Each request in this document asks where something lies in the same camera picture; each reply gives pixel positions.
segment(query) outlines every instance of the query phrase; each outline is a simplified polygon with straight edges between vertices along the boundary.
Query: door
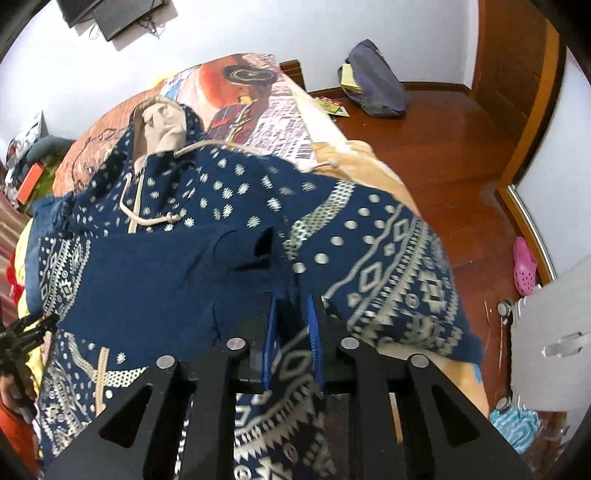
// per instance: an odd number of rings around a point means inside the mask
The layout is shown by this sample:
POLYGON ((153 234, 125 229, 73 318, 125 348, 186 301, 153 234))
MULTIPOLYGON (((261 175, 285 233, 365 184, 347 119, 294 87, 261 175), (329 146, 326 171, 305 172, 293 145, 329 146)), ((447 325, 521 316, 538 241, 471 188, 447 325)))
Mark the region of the door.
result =
POLYGON ((545 17, 530 0, 480 0, 479 8, 472 96, 518 139, 540 83, 545 17))

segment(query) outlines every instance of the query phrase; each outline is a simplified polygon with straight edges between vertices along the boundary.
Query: red cloth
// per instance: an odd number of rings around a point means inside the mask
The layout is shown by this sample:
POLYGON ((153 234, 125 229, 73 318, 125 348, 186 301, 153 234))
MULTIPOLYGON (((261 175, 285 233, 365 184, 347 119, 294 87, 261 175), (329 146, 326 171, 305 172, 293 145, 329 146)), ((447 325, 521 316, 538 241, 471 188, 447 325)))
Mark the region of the red cloth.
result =
POLYGON ((17 305, 18 301, 21 299, 22 292, 25 291, 25 287, 19 285, 17 282, 17 272, 14 268, 14 255, 15 252, 12 253, 10 257, 10 265, 6 268, 6 281, 11 286, 10 299, 15 305, 17 305))
POLYGON ((29 470, 33 474, 37 473, 33 428, 8 410, 2 402, 0 402, 0 430, 29 470))

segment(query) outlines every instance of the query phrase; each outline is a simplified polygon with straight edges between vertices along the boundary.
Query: wooden door frame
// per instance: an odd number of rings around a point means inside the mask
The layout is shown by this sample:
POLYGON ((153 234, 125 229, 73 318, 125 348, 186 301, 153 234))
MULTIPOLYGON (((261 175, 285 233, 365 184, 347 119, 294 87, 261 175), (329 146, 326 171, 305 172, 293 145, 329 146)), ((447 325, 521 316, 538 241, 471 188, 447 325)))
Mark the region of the wooden door frame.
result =
POLYGON ((546 20, 544 63, 538 92, 521 138, 496 187, 496 191, 515 219, 538 262, 538 272, 540 273, 542 285, 556 279, 556 271, 552 265, 550 254, 544 245, 543 238, 517 193, 517 183, 523 178, 530 166, 554 113, 562 83, 565 59, 566 46, 549 20, 546 20))

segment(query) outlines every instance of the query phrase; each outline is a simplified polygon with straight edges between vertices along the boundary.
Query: yellow notepad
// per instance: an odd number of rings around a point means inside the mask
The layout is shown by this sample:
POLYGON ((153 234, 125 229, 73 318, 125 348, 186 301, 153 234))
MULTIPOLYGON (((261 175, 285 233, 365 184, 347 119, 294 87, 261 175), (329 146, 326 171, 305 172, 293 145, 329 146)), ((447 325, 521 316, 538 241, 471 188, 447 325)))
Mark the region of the yellow notepad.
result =
POLYGON ((355 78, 353 77, 353 67, 351 67, 350 63, 343 63, 340 84, 350 90, 355 90, 357 92, 361 91, 361 87, 357 84, 355 78))

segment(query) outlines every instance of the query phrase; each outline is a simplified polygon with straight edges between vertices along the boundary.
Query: purple bag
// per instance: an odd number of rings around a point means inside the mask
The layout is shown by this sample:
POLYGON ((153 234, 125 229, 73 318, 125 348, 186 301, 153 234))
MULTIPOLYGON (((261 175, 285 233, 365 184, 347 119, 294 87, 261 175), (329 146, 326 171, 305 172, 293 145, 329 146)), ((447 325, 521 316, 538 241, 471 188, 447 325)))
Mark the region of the purple bag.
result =
MULTIPOLYGON (((361 92, 343 88, 351 100, 358 103, 369 116, 396 118, 404 113, 406 94, 384 57, 369 39, 351 50, 347 63, 353 68, 353 77, 361 92)), ((339 81, 343 67, 339 68, 339 81)))

